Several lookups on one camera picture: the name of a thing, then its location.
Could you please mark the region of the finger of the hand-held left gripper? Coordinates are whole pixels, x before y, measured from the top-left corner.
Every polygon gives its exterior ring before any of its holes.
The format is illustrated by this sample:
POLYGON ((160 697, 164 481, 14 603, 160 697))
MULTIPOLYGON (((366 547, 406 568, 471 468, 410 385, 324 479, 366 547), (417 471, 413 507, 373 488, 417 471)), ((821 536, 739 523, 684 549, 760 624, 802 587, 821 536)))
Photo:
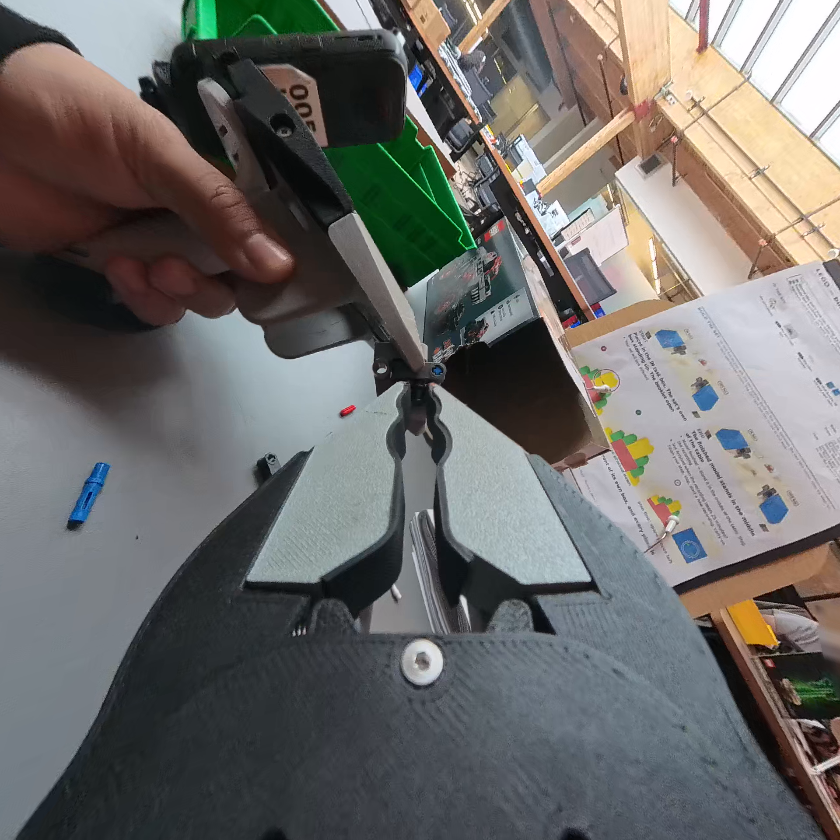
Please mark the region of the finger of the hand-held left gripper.
POLYGON ((427 362, 427 351, 412 307, 361 217, 356 212, 348 213, 329 227, 328 234, 392 347, 409 371, 420 375, 427 362))

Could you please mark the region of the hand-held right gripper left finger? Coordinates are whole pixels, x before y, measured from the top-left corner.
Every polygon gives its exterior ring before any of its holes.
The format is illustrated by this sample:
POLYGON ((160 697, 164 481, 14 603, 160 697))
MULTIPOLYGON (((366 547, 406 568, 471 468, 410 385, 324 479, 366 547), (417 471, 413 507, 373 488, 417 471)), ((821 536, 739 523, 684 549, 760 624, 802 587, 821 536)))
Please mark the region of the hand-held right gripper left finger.
POLYGON ((248 587, 338 600, 358 616, 396 583, 406 398, 407 385, 393 385, 308 454, 248 570, 248 587))

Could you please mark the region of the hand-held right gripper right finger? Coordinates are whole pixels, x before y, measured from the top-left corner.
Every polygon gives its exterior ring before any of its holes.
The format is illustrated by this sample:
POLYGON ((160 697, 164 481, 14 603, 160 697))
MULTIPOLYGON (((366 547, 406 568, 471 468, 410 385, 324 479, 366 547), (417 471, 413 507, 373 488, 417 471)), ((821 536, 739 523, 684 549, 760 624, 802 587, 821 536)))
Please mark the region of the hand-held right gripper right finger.
POLYGON ((504 601, 593 592, 533 458, 442 386, 427 397, 437 572, 447 602, 489 618, 504 601))

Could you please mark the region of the grey toy brick assembly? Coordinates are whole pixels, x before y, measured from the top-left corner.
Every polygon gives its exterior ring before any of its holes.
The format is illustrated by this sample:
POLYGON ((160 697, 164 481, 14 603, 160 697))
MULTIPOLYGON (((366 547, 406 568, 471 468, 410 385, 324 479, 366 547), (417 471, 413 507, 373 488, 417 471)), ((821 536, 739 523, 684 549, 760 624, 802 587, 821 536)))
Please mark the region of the grey toy brick assembly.
POLYGON ((372 371, 377 396, 382 396, 394 385, 400 391, 407 390, 401 403, 404 426, 407 432, 421 436, 427 427, 427 399, 431 386, 445 382, 445 363, 426 362, 415 372, 400 356, 386 355, 383 349, 378 349, 374 351, 372 371))

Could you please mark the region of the blue toy connector pin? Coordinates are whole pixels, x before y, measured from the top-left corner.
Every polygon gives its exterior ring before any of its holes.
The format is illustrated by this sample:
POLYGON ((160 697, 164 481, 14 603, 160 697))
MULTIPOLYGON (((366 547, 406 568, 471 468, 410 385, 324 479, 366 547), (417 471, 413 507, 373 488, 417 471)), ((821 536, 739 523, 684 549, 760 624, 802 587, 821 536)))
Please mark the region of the blue toy connector pin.
POLYGON ((96 500, 106 483, 110 468, 110 464, 104 462, 98 462, 92 467, 91 473, 82 484, 78 499, 68 517, 67 530, 78 530, 88 521, 96 500))

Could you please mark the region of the dark toy set box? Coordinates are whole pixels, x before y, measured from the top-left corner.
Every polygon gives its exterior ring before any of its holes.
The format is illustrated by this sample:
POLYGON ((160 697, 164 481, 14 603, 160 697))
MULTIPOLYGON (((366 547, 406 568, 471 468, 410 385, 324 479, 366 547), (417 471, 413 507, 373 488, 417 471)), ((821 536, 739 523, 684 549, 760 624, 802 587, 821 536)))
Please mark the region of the dark toy set box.
POLYGON ((423 342, 430 361, 445 363, 458 350, 494 345, 539 318, 523 255, 502 218, 427 280, 423 342))

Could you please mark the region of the person's left hand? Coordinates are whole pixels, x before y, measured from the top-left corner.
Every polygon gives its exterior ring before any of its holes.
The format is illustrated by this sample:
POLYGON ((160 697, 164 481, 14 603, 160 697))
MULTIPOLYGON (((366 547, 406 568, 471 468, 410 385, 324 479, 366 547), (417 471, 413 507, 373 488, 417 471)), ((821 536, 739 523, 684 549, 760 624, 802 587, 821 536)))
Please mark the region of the person's left hand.
POLYGON ((52 254, 130 212, 174 212, 247 280, 277 284, 293 258, 242 192, 163 114, 57 44, 16 50, 1 74, 1 240, 52 254))

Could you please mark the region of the green storage bin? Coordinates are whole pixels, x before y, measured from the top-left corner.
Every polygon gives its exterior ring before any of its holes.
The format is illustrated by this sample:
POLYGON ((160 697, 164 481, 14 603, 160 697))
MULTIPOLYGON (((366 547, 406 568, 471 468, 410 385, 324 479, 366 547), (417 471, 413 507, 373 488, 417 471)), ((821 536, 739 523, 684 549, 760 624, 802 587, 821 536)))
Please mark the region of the green storage bin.
POLYGON ((435 150, 419 142, 410 117, 396 140, 324 153, 401 286, 476 249, 435 150))
POLYGON ((184 1, 182 37, 220 39, 339 31, 317 1, 184 1))

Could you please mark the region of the brown cardboard box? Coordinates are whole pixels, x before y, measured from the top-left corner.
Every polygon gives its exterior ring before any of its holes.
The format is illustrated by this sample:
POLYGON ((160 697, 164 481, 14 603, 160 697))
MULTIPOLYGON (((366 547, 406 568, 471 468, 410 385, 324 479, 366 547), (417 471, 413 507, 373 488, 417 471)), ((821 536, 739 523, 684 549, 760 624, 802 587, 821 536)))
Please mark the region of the brown cardboard box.
POLYGON ((524 260, 537 317, 493 343, 480 339, 445 362, 445 388, 528 452, 558 470, 582 466, 609 449, 560 317, 539 269, 524 260))

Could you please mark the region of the task instruction sign board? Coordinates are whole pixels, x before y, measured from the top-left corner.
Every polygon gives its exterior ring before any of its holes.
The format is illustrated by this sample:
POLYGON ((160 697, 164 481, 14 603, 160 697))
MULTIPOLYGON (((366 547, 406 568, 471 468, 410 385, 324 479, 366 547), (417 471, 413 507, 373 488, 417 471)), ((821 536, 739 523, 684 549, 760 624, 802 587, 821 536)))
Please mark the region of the task instruction sign board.
POLYGON ((838 539, 838 260, 573 347, 607 449, 578 487, 678 592, 838 539))

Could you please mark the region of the yellow box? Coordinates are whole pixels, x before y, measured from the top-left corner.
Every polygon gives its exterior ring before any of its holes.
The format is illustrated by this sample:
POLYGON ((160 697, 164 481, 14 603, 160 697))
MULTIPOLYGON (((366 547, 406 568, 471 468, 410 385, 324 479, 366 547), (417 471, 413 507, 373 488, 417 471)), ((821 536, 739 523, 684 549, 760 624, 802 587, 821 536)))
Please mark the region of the yellow box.
POLYGON ((779 646, 776 633, 754 600, 730 605, 726 612, 746 645, 768 649, 779 646))

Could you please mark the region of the wooden support beam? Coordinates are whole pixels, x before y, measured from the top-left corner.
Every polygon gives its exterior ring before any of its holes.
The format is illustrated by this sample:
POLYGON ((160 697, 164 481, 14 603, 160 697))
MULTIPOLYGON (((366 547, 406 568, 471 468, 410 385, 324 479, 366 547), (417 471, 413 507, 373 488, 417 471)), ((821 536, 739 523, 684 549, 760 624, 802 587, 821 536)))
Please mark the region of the wooden support beam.
POLYGON ((530 2, 563 104, 603 126, 539 184, 552 192, 597 152, 622 142, 655 152, 656 100, 672 80, 667 2, 530 2))

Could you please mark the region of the white cabinet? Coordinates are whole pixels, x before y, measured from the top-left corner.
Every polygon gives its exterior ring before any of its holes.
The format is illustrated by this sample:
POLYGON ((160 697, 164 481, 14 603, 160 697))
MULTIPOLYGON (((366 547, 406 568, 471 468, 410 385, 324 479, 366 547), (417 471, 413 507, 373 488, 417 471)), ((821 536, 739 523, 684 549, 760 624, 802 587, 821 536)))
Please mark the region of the white cabinet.
POLYGON ((616 182, 702 296, 748 280, 750 262, 697 194, 673 183, 671 163, 652 174, 636 157, 616 172, 616 182))

